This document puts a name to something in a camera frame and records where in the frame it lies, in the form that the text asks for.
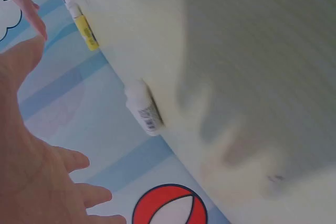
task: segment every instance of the barcode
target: barcode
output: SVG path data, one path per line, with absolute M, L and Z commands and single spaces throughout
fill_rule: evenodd
M 91 32 L 90 32 L 90 30 L 88 28 L 84 29 L 84 33 L 85 33 L 86 37 L 88 37 L 88 38 L 91 37 Z
M 148 129 L 150 129 L 150 130 L 155 129 L 155 125 L 154 125 L 154 122 L 153 122 L 152 119 L 145 120 L 145 123 L 146 123 Z

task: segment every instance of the blue striped surface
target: blue striped surface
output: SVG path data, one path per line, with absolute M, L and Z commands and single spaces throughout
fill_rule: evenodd
M 24 120 L 50 105 L 107 64 L 101 52 L 93 55 L 19 104 Z

